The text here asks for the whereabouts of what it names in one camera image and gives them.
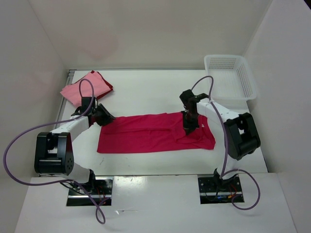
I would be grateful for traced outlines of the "magenta t-shirt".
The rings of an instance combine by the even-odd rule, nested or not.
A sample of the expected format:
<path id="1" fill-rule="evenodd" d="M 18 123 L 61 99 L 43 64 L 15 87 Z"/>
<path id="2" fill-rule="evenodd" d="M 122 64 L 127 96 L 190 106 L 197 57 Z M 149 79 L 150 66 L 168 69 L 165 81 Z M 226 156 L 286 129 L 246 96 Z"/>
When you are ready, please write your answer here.
<path id="1" fill-rule="evenodd" d="M 97 152 L 121 154 L 213 150 L 216 141 L 207 118 L 200 116 L 199 124 L 199 128 L 186 134 L 181 112 L 117 117 L 101 128 Z"/>

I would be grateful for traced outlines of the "dark red t-shirt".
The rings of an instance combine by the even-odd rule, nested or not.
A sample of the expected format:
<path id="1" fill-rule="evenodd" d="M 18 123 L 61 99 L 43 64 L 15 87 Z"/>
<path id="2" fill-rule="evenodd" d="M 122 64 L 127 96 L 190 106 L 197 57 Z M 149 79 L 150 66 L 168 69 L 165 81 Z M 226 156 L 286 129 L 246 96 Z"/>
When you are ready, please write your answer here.
<path id="1" fill-rule="evenodd" d="M 92 70 L 91 74 L 95 77 L 95 96 L 98 100 L 113 91 L 113 85 L 101 73 Z"/>

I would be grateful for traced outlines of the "pink t-shirt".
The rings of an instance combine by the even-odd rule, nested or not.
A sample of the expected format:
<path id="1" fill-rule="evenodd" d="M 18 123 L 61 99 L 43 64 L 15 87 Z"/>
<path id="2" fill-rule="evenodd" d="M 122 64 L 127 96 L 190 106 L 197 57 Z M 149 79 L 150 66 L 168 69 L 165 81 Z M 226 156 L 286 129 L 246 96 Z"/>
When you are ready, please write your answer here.
<path id="1" fill-rule="evenodd" d="M 79 107 L 81 105 L 81 98 L 82 97 L 91 97 L 92 89 L 89 82 L 83 81 L 81 84 L 81 92 L 79 91 L 80 82 L 82 79 L 87 79 L 91 82 L 93 89 L 94 89 L 94 97 L 95 96 L 95 77 L 89 72 L 83 78 L 78 80 L 74 84 L 70 84 L 65 86 L 60 94 L 68 100 L 74 107 Z"/>

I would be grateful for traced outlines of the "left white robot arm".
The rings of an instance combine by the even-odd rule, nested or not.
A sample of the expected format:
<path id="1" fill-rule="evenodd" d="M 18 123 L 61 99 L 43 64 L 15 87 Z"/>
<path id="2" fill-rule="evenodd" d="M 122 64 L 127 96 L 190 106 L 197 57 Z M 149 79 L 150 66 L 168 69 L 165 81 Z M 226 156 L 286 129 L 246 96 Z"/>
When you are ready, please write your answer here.
<path id="1" fill-rule="evenodd" d="M 106 126 L 115 117 L 93 97 L 82 97 L 82 105 L 60 126 L 50 132 L 39 133 L 35 148 L 35 172 L 41 175 L 64 177 L 80 184 L 86 194 L 96 191 L 94 171 L 84 168 L 74 161 L 73 141 L 93 124 Z"/>

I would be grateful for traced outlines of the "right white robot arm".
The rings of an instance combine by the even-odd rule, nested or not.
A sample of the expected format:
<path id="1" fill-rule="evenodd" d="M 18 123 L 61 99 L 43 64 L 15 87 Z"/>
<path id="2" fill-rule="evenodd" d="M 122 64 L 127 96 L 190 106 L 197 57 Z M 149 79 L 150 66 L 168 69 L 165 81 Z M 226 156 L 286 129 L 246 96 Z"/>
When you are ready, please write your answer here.
<path id="1" fill-rule="evenodd" d="M 213 185 L 216 191 L 224 191 L 230 187 L 236 176 L 237 162 L 260 147 L 254 119 L 248 112 L 240 114 L 227 109 L 211 100 L 205 93 L 195 95 L 188 89 L 179 98 L 185 109 L 182 115 L 186 135 L 199 128 L 199 117 L 206 117 L 223 129 L 225 158 L 223 165 L 214 170 Z"/>

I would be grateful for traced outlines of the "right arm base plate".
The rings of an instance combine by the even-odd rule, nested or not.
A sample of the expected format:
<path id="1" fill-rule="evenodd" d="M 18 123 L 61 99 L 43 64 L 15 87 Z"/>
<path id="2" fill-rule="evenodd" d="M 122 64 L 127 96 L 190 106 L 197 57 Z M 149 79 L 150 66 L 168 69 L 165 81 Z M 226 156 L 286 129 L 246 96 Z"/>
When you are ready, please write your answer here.
<path id="1" fill-rule="evenodd" d="M 229 184 L 217 187 L 212 175 L 198 176 L 198 186 L 201 204 L 220 204 L 244 202 L 242 186 L 238 176 Z"/>

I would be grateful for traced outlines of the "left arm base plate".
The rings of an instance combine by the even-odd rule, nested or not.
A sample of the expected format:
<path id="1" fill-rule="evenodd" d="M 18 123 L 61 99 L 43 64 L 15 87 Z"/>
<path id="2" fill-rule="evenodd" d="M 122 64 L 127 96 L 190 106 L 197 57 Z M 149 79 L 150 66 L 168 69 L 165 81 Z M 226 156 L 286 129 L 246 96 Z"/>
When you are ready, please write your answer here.
<path id="1" fill-rule="evenodd" d="M 66 206 L 92 206 L 93 202 L 83 189 L 75 183 L 61 183 L 63 187 L 69 190 Z M 91 183 L 84 183 L 82 187 L 87 191 L 94 201 L 100 206 L 111 206 L 113 178 L 99 178 Z"/>

